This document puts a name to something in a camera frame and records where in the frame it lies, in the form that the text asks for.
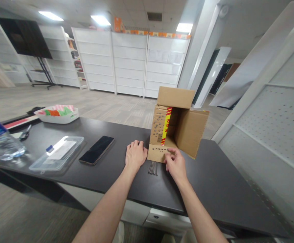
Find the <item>cardboard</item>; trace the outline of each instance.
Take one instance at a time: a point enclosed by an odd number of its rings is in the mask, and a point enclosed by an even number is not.
[[[157,104],[190,109],[193,98],[194,90],[160,87]]]
[[[190,109],[193,95],[193,90],[160,87],[148,160],[163,163],[170,147],[179,148],[191,158],[196,158],[209,112]]]

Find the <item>black screen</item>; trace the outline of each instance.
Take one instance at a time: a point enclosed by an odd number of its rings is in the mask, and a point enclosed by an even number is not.
[[[87,152],[80,157],[79,161],[94,165],[108,147],[112,144],[114,138],[103,136]]]
[[[0,18],[0,25],[18,54],[52,59],[36,21]]]

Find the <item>barcode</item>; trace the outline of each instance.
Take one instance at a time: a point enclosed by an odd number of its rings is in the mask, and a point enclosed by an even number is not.
[[[158,134],[157,142],[162,142],[163,133]]]

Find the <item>black phone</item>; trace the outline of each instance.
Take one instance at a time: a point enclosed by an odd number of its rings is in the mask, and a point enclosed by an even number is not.
[[[95,165],[113,142],[114,138],[107,136],[101,137],[82,157],[79,158],[79,161],[89,165]]]

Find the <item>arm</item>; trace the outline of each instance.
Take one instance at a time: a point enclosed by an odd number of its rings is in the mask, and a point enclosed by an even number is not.
[[[127,146],[125,167],[91,212],[73,243],[112,242],[126,203],[128,192],[140,166],[147,158],[144,142],[135,140]]]
[[[185,159],[180,150],[177,148],[169,148],[168,150],[175,152],[175,155],[165,154],[166,170],[170,172],[180,190],[198,243],[227,243],[226,238],[212,220],[189,183],[185,170]]]

